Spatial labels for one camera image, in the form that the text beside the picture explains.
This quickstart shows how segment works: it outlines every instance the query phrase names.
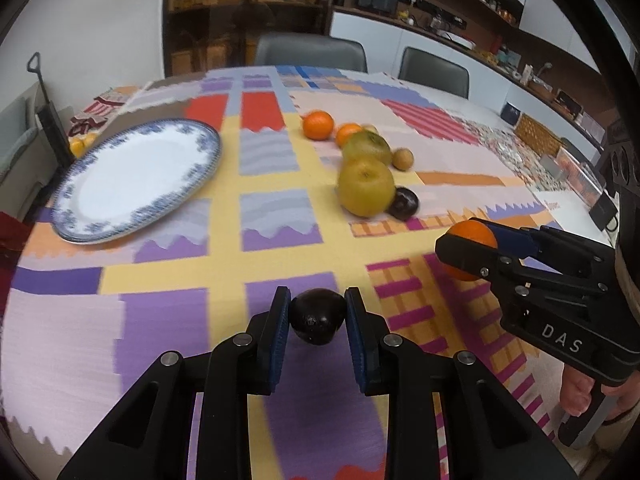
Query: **wicker basket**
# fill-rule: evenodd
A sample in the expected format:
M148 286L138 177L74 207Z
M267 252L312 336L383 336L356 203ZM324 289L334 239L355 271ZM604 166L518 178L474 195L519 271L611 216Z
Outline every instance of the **wicker basket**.
M540 156L546 154L555 157L560 146L562 146L560 139L549 128L527 114L520 115L520 120L518 120L514 132Z

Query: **colorful patchwork tablecloth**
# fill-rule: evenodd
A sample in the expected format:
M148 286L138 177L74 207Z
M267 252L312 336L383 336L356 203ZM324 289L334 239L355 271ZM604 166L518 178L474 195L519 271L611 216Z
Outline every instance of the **colorful patchwork tablecloth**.
M554 223L476 129L391 78L284 66L187 79L146 86L103 135L159 118L208 123L223 143L211 181L163 220L102 246L62 241L45 208L20 260L0 378L12 438L43 480L162 352L210 351L267 310L278 285L294 296L359 287L368 310L424 351L478 355L554 437L561 365L500 328L488 283L457 282L433 253L448 226L473 216ZM340 151L300 131L300 115L316 108L337 124L374 124L392 148L414 152L412 170L394 177L420 197L415 218L364 221L340 208ZM359 393L344 328L320 348L291 333L276 393L251 397L249 410L255 479L383 478L386 399ZM198 406L192 449L197 423ZM442 416L438 424L446 478Z

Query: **dark round fruit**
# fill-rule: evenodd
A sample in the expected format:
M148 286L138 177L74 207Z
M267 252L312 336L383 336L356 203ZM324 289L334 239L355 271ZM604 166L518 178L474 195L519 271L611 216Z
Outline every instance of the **dark round fruit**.
M405 187L396 187L396 196L386 212L393 218L406 222L415 215L419 207L420 200L418 200L418 196L413 191Z
M312 288L289 305L289 323L298 337L312 345L326 345L347 315L347 302L327 288Z

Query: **blue floral plate rim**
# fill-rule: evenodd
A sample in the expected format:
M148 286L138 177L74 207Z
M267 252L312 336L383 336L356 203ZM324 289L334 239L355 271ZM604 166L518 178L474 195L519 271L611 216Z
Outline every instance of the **blue floral plate rim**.
M109 222L94 222L86 225L83 232L79 233L74 230L78 225L78 218L68 207L68 202L75 191L75 180L98 161L97 154L102 150L114 149L127 142L127 137L132 134L144 136L158 134L162 133L166 126L175 126L176 124L179 125L177 129L179 133L185 135L199 134L196 140L197 151L204 153L206 156L204 164L194 164L184 175L185 184L179 190L158 197L153 203L140 208L141 210L132 212L129 221L121 222L115 226L110 225ZM67 242L89 245L109 242L145 228L174 211L200 189L216 172L221 153L222 141L220 135L215 128L202 121L186 118L165 118L126 128L103 142L98 141L97 144L92 146L69 167L55 193L51 220L53 231Z

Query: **sofa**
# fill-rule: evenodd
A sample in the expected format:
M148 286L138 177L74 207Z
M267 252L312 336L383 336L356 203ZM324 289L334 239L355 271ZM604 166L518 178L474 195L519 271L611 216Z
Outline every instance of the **sofa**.
M35 111L44 104L36 83L0 112L0 211L23 220L58 168Z

